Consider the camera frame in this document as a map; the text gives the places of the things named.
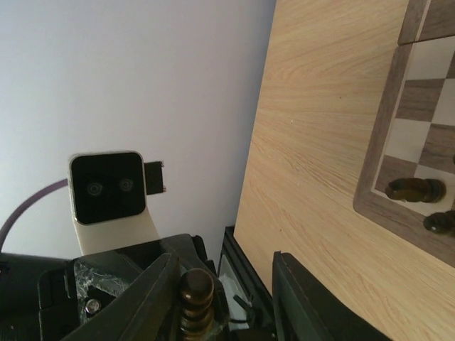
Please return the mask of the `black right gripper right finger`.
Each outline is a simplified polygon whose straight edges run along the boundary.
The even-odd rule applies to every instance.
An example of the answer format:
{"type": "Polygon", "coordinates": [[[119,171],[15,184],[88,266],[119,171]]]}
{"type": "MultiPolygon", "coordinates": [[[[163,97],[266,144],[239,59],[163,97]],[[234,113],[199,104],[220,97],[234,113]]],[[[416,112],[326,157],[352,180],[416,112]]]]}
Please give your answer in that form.
{"type": "Polygon", "coordinates": [[[278,340],[388,340],[335,297],[292,254],[274,252],[272,299],[278,340]]]}

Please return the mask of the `dark wooden chess piece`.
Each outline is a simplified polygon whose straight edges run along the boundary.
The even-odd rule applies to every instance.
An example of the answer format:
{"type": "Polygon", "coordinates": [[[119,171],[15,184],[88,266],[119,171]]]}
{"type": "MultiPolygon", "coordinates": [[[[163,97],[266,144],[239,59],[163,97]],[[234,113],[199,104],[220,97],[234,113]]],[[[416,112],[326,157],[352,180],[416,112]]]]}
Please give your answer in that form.
{"type": "Polygon", "coordinates": [[[424,218],[423,225],[434,234],[454,235],[454,211],[435,212],[424,218]]]}
{"type": "Polygon", "coordinates": [[[206,270],[191,269],[182,275],[178,285],[181,340],[202,340],[208,334],[214,321],[213,294],[213,278],[206,270]]]}
{"type": "Polygon", "coordinates": [[[385,194],[391,200],[436,203],[446,195],[446,185],[432,178],[398,178],[387,185],[385,194]]]}

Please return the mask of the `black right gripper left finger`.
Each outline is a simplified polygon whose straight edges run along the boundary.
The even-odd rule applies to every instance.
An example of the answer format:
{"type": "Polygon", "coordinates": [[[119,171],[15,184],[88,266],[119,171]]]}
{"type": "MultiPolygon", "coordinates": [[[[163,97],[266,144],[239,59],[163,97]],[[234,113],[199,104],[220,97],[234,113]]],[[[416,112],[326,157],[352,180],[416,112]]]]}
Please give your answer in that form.
{"type": "Polygon", "coordinates": [[[162,254],[118,298],[66,340],[176,340],[179,259],[162,254]]]}

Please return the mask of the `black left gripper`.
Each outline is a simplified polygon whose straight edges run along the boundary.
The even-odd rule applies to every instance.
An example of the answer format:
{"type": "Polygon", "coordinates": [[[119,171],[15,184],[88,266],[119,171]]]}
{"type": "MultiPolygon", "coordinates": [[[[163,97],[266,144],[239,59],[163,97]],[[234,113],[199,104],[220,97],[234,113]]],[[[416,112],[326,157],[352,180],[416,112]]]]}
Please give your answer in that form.
{"type": "MultiPolygon", "coordinates": [[[[228,325],[223,285],[198,236],[179,234],[76,259],[1,255],[1,339],[66,340],[118,298],[162,254],[178,257],[181,275],[206,270],[213,278],[213,326],[202,340],[216,340],[228,325]]],[[[180,338],[180,302],[177,339],[180,338]]]]}

